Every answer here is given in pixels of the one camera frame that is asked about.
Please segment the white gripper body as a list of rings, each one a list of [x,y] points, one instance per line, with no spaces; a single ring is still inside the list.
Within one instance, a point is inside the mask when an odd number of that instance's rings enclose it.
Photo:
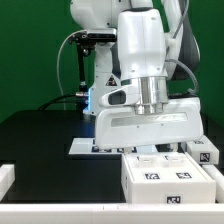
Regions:
[[[117,149],[199,140],[204,134],[197,97],[172,99],[162,113],[137,115],[133,107],[101,111],[95,123],[99,149]]]

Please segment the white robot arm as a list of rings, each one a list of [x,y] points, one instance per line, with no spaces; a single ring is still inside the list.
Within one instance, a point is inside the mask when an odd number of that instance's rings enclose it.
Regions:
[[[96,52],[87,113],[100,150],[198,140],[203,135],[196,87],[170,94],[167,83],[193,78],[200,60],[188,19],[189,0],[72,0],[83,28],[77,43]]]

